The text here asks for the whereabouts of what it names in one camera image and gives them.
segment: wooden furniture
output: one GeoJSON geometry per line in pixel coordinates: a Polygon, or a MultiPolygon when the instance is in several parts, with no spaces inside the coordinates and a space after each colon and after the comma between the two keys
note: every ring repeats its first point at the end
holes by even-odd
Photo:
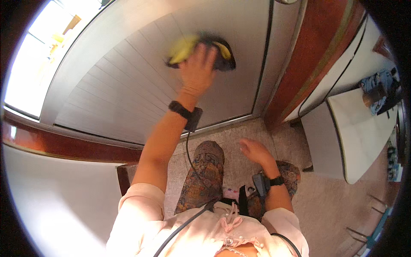
{"type": "Polygon", "coordinates": [[[327,98],[302,117],[316,174],[357,182],[387,143],[397,110],[372,116],[358,88],[327,98]]]}

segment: white wall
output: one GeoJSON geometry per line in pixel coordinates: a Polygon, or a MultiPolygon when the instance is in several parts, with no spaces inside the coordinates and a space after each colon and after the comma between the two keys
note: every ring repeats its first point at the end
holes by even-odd
{"type": "MultiPolygon", "coordinates": [[[[358,49],[347,70],[344,72],[344,74],[328,96],[337,95],[342,92],[354,89],[356,87],[356,84],[361,79],[374,75],[376,72],[382,69],[391,70],[395,66],[394,63],[389,59],[385,58],[379,53],[372,51],[372,48],[374,47],[375,43],[377,43],[377,40],[381,34],[371,17],[368,17],[367,24],[365,24],[364,22],[347,50],[334,63],[328,73],[315,88],[309,99],[304,103],[303,107],[301,108],[301,115],[306,114],[321,103],[322,99],[325,97],[329,89],[333,86],[344,68],[347,66],[348,62],[353,57],[354,51],[358,46],[365,25],[365,34],[360,48],[358,49]]],[[[285,118],[284,121],[297,118],[299,108],[300,106],[294,109],[291,114],[288,115],[287,118],[285,118]]]]}
{"type": "Polygon", "coordinates": [[[104,256],[121,197],[119,164],[3,151],[13,200],[40,252],[104,256]]]}

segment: left hand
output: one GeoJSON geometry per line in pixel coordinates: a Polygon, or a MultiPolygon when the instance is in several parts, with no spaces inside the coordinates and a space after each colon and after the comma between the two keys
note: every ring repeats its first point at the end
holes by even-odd
{"type": "Polygon", "coordinates": [[[180,93],[199,98],[212,84],[215,71],[212,70],[217,56],[217,49],[200,43],[187,61],[179,64],[183,87],[180,93]]]}

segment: person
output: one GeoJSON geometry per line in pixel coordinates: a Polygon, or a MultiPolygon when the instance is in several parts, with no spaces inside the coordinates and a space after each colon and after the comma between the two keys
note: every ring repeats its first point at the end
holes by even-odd
{"type": "MultiPolygon", "coordinates": [[[[183,87],[176,101],[189,111],[212,84],[216,53],[214,47],[199,44],[180,64],[183,87]]],[[[118,206],[106,245],[110,255],[154,256],[173,231],[211,199],[221,198],[224,152],[216,142],[205,141],[194,152],[195,170],[191,168],[187,175],[175,215],[164,220],[168,162],[186,123],[180,114],[169,110],[148,138],[131,186],[118,206]]],[[[242,138],[240,150],[250,161],[259,163],[268,178],[280,176],[274,157],[263,144],[242,138]]],[[[230,206],[217,201],[213,211],[205,211],[173,237],[160,256],[297,256],[284,239],[270,235],[277,232],[308,257],[308,244],[284,184],[271,186],[265,206],[260,223],[239,215],[234,203],[230,206]]]]}

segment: patterned pants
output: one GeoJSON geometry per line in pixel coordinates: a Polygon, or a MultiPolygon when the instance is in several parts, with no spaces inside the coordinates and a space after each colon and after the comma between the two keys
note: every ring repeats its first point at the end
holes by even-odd
{"type": "MultiPolygon", "coordinates": [[[[208,203],[212,198],[222,198],[224,177],[224,152],[214,141],[202,142],[194,151],[193,166],[190,168],[174,214],[199,208],[208,203]]],[[[298,168],[286,162],[277,162],[280,173],[284,177],[285,185],[292,198],[297,190],[299,180],[298,168]]],[[[248,198],[250,216],[260,220],[262,214],[259,198],[252,194],[248,198]]]]}

